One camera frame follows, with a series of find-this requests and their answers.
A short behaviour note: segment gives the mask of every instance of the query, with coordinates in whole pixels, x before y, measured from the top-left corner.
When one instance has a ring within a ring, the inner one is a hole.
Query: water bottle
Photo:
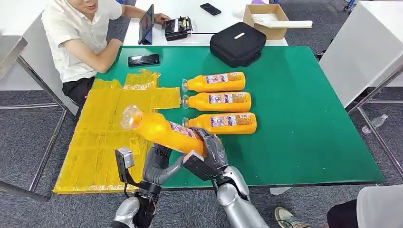
[[[373,120],[371,121],[371,123],[372,123],[372,125],[373,125],[375,128],[378,128],[378,127],[380,127],[382,124],[385,123],[385,120],[386,120],[387,118],[388,118],[388,115],[383,114],[383,115],[381,115],[381,116],[379,116],[379,117],[373,119]],[[364,132],[365,134],[369,134],[369,133],[372,132],[371,129],[369,129],[369,127],[368,127],[367,125],[364,126],[362,130],[363,130],[363,132]]]

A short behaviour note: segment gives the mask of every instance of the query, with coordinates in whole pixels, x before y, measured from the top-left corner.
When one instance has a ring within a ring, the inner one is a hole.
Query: bottle cap
[[[182,126],[189,127],[189,119],[188,118],[184,117],[182,119]]]
[[[129,106],[123,111],[120,126],[126,130],[136,129],[140,126],[142,119],[143,112],[136,105]]]
[[[188,95],[183,95],[183,97],[182,97],[182,107],[184,109],[189,108],[189,96]]]
[[[182,91],[187,92],[188,90],[188,80],[182,79]]]

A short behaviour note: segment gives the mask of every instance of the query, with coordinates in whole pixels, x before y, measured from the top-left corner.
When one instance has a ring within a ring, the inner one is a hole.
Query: man's arm
[[[122,17],[142,18],[145,14],[144,10],[130,5],[122,5]]]
[[[106,73],[115,61],[122,42],[118,39],[112,39],[108,46],[98,54],[95,54],[93,50],[80,39],[68,40],[64,42],[63,45],[71,54],[85,62],[95,71]]]

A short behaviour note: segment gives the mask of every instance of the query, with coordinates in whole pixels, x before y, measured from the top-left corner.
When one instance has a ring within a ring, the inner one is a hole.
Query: white shirt
[[[403,184],[365,187],[358,193],[359,228],[403,227]]]
[[[96,74],[94,69],[72,55],[62,43],[81,39],[98,54],[106,48],[109,19],[115,20],[121,15],[122,6],[115,0],[98,0],[98,10],[92,21],[67,0],[51,0],[42,13],[42,23],[62,82],[91,78]]]

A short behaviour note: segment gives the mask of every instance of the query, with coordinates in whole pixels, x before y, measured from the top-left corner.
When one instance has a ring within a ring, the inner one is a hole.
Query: tablet
[[[140,20],[140,31],[139,31],[139,44],[144,42],[145,36],[148,32],[153,29],[154,26],[154,4],[151,4],[150,8],[144,14],[143,18]]]

